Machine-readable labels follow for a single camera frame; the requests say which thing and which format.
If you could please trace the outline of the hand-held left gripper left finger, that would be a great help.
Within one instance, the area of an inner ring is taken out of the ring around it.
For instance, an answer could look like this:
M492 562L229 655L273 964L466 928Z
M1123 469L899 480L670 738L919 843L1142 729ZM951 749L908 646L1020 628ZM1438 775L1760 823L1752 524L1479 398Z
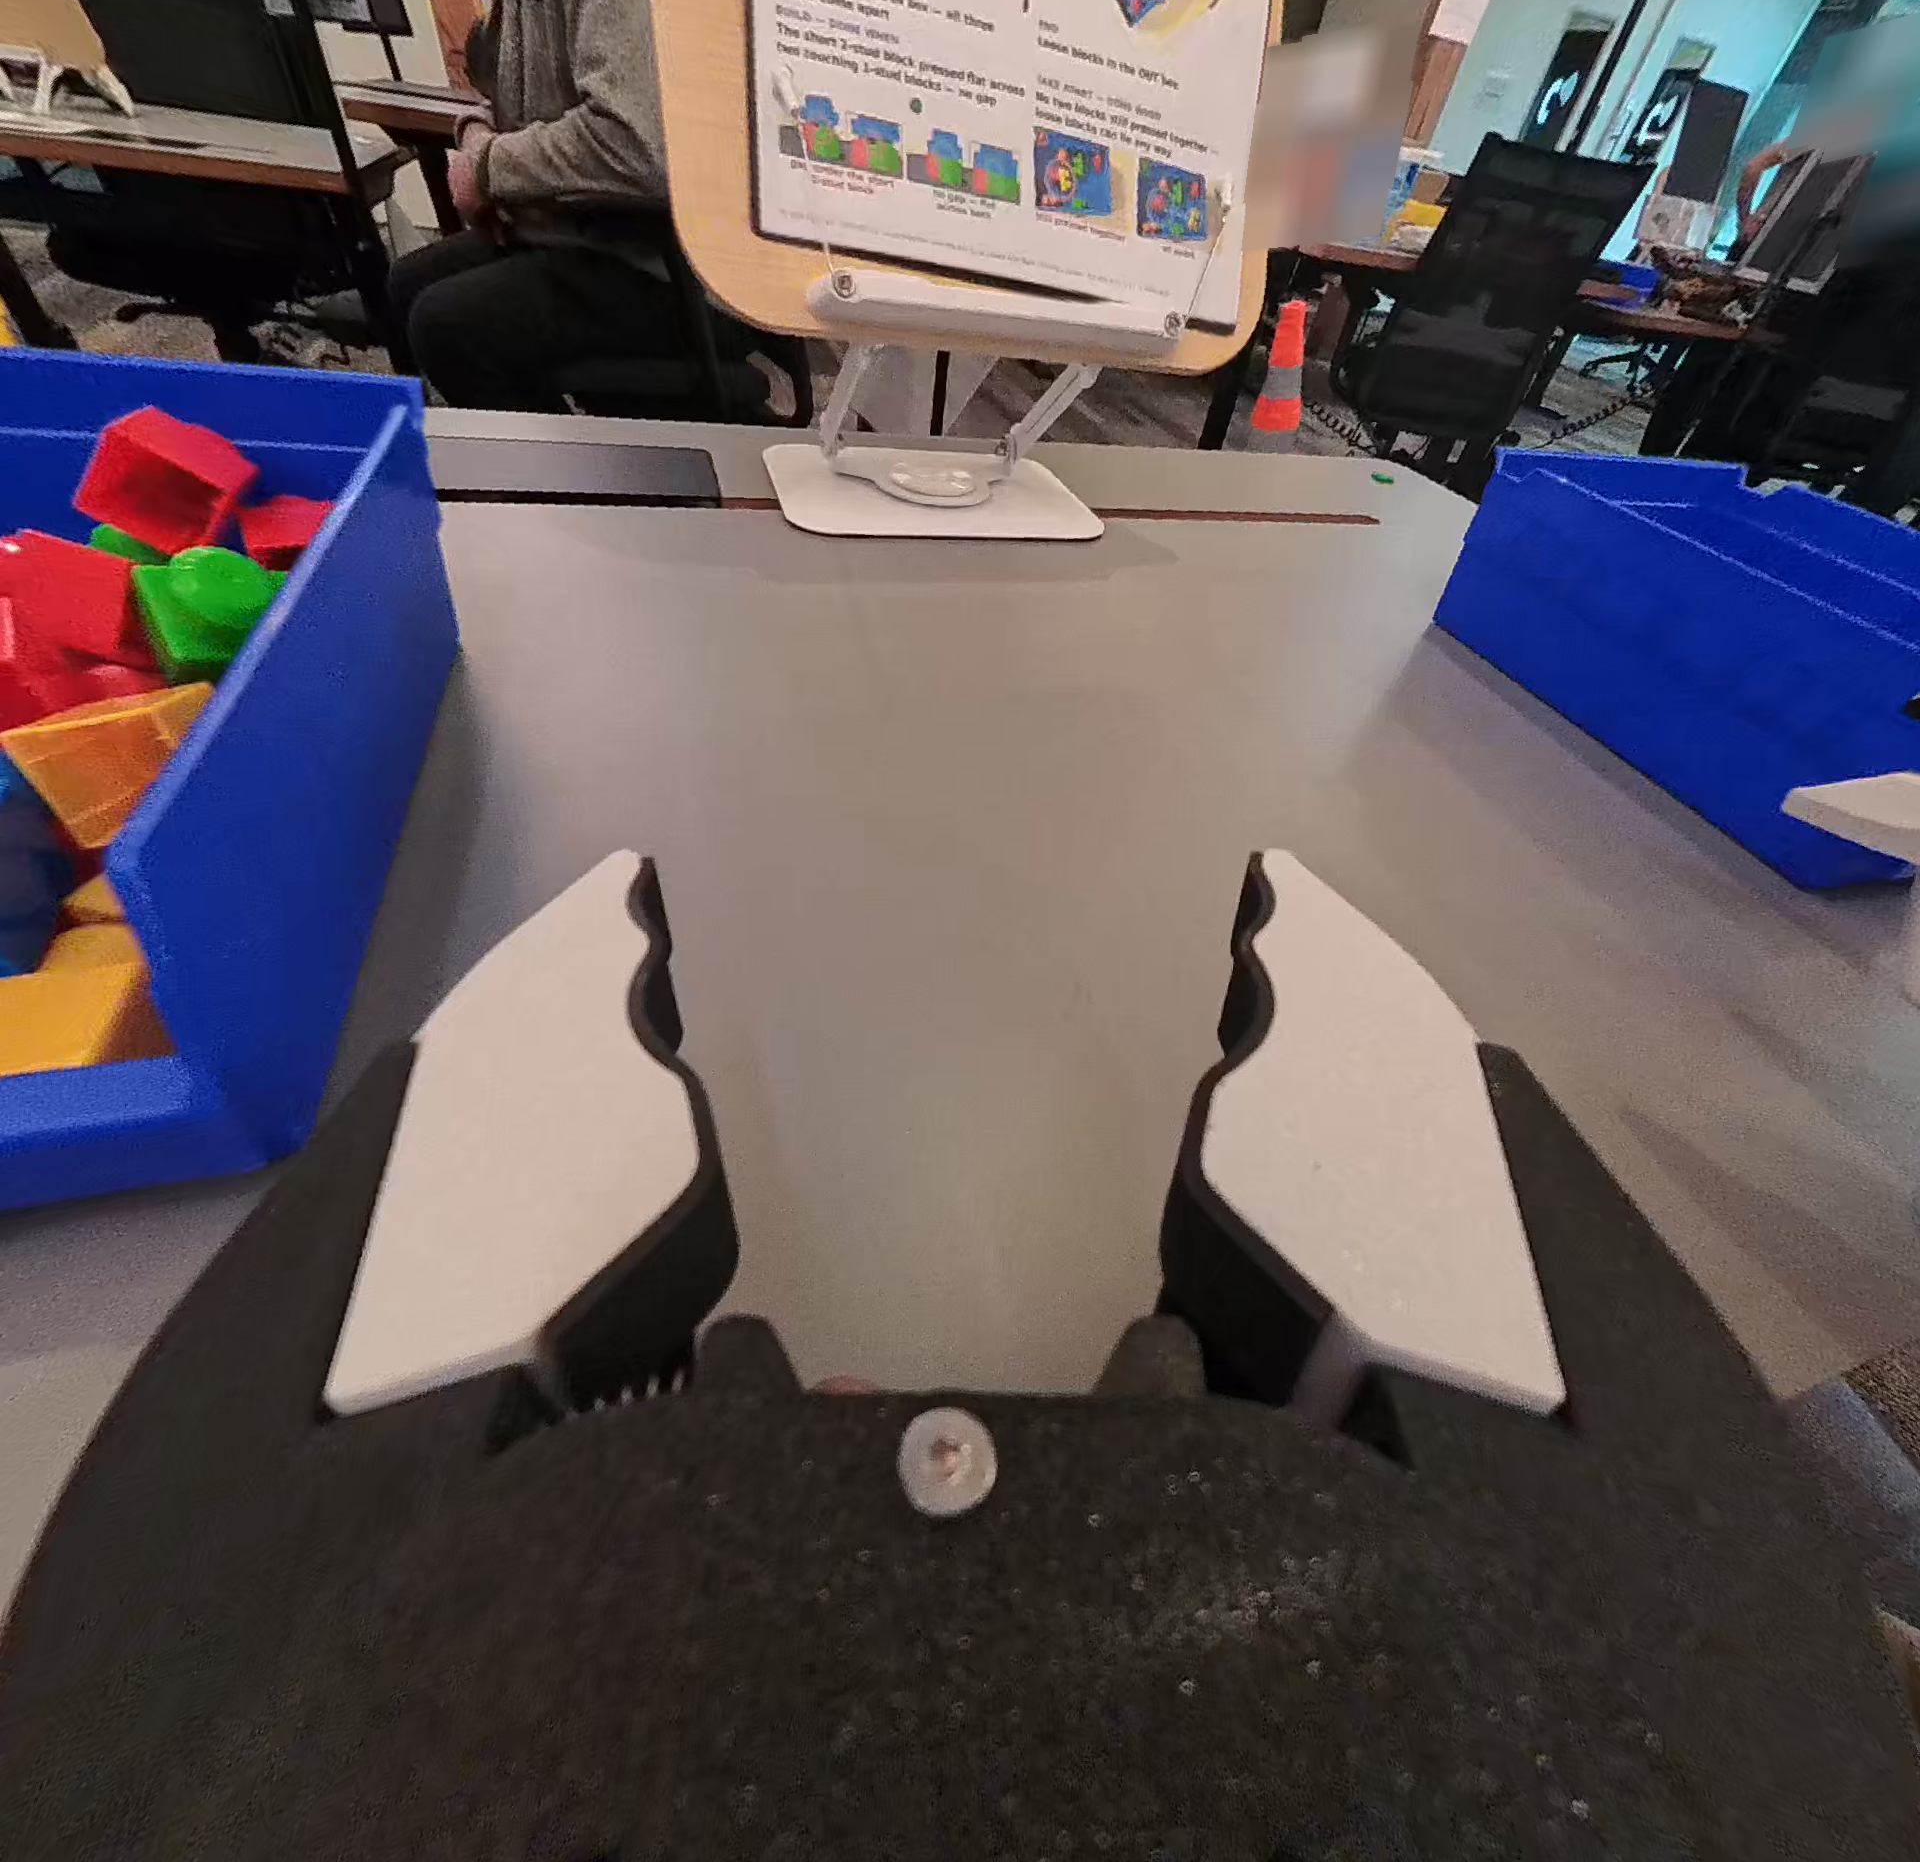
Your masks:
M672 953L656 863L613 853L422 1022L325 1374L331 1416L510 1374L578 1415L689 1366L740 1232Z

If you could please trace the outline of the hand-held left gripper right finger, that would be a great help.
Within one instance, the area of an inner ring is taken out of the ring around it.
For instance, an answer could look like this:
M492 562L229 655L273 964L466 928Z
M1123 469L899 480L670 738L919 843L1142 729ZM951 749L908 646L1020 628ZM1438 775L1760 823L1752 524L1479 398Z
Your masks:
M1377 1374L1530 1419L1567 1381L1473 1026L1302 860L1253 853L1164 1196L1160 1312L1230 1402L1344 1421Z

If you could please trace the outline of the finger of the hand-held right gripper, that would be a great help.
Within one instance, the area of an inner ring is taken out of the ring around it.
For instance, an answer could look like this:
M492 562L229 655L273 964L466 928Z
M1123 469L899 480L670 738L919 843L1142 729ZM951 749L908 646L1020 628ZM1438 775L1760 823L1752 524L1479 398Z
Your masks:
M1911 870L1899 988L1917 995L1917 775L1881 772L1794 787L1784 816Z

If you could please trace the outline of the blue plastic bin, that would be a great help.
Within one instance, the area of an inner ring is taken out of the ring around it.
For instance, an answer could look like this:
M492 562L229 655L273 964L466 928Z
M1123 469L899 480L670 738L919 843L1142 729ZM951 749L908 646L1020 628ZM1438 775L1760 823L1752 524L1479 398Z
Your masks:
M100 433L145 409L330 504L104 857L171 1053L2 1088L3 1213L262 1170L319 1119L459 650L420 386L13 346L2 394L6 531L78 531Z
M1434 625L1797 890L1907 879L1781 805L1917 766L1913 528L1733 464L1504 448Z

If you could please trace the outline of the pile of colourful toy blocks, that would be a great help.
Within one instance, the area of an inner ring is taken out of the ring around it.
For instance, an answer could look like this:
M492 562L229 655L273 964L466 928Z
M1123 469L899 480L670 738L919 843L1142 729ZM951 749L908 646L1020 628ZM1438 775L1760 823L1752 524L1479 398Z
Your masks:
M2 1077L165 1057L106 853L330 514L217 430L141 407L78 476L83 537L2 542Z

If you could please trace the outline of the black office chair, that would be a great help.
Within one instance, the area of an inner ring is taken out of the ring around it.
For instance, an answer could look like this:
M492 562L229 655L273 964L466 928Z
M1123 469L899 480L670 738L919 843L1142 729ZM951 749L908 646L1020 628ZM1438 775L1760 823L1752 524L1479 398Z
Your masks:
M1331 388L1380 458L1421 439L1411 467L1477 500L1592 268L1654 178L1495 135L1481 139L1416 265L1366 300L1347 286Z
M1885 520L1916 506L1916 251L1837 266L1787 329L1756 407L1750 483L1804 483Z

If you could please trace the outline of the orange traffic cone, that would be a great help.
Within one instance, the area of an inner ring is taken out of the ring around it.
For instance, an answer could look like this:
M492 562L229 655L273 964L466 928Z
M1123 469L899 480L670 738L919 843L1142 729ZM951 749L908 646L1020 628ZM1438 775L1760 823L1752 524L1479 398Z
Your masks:
M1309 313L1311 305L1304 297L1290 297L1276 310L1245 433L1245 450L1252 454L1290 454L1297 447Z

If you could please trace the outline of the white document stand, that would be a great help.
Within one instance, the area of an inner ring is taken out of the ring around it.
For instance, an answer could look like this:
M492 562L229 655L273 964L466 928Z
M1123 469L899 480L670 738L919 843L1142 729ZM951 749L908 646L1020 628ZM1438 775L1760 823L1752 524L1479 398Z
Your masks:
M840 540L1089 544L1103 524L1037 458L1052 424L1089 391L1106 359L1149 362L1185 337L1176 305L975 288L832 262L806 309L845 343L813 435L762 452L781 520ZM994 441L852 430L864 383L885 356L954 343L988 365L1017 355L1057 375Z

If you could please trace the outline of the wooden clipboard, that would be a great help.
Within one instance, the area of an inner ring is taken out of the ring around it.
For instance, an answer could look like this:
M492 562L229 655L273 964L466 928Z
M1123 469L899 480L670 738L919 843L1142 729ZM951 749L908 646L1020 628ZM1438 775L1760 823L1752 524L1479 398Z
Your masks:
M813 288L834 266L817 245L776 243L754 226L750 0L649 0L670 216L699 286L757 330L834 344L884 344L994 361L1094 365L1202 376L1245 346L1266 300L1260 251L1239 260L1227 332L1179 338L1119 329L1110 305L1030 297L947 271L892 262L838 266L875 290L852 313L822 313Z

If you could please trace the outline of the printed instruction sheet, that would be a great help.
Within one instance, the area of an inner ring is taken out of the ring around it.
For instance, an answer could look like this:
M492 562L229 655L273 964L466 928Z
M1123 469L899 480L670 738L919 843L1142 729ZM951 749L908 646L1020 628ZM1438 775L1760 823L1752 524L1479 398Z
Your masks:
M746 0L751 229L1230 329L1276 0Z

